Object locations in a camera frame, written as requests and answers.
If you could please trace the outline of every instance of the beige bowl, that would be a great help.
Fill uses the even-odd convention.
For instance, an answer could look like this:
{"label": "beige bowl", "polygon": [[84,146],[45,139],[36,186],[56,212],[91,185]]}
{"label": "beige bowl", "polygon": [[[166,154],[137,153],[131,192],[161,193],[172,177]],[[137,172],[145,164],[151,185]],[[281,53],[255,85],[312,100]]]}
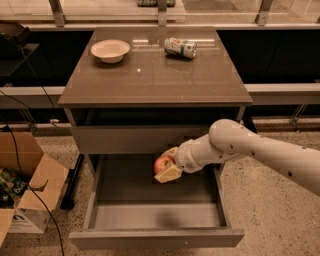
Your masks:
{"label": "beige bowl", "polygon": [[105,63],[117,63],[130,50],[130,45],[120,40],[105,40],[94,44],[91,53]]}

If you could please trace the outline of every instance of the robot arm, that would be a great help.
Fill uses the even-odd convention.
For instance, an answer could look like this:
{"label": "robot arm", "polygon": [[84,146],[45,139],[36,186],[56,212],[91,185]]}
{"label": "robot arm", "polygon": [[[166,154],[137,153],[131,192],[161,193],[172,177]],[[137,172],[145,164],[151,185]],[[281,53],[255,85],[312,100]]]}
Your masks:
{"label": "robot arm", "polygon": [[320,196],[320,151],[262,137],[227,119],[215,122],[209,133],[163,153],[174,164],[159,172],[161,183],[193,173],[207,164],[250,156]]}

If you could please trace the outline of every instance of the speckled floor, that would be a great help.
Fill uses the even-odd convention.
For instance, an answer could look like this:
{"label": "speckled floor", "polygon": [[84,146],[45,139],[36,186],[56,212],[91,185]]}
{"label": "speckled floor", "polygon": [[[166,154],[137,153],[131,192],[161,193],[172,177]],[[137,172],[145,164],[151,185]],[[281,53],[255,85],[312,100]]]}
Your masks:
{"label": "speckled floor", "polygon": [[[320,132],[287,129],[274,132],[279,125],[257,125],[258,132],[271,138],[320,150]],[[43,150],[73,168],[78,150],[69,136],[37,137]],[[259,162],[245,157],[228,162],[222,174],[226,209],[233,228],[244,229],[245,237],[236,248],[152,249],[80,251],[68,239],[81,231],[93,177],[83,165],[71,211],[53,211],[63,237],[65,255],[320,255],[320,197],[298,187]],[[44,234],[8,234],[0,255],[61,255],[58,235],[52,221]]]}

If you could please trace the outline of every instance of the black bag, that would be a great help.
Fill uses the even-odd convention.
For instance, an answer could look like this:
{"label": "black bag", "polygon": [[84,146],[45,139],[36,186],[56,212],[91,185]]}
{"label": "black bag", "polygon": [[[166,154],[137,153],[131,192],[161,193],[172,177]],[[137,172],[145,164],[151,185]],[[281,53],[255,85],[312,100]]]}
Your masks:
{"label": "black bag", "polygon": [[18,23],[0,21],[0,58],[20,57],[20,47],[26,45],[30,33],[28,27],[23,27]]}

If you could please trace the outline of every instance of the can label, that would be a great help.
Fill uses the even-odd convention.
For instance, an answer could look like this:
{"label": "can label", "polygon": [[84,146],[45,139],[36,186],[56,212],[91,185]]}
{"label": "can label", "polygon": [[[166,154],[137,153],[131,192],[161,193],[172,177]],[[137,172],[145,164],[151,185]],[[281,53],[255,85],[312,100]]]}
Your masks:
{"label": "can label", "polygon": [[196,56],[197,43],[174,37],[167,38],[164,42],[164,50],[171,55],[178,55],[188,59]]}

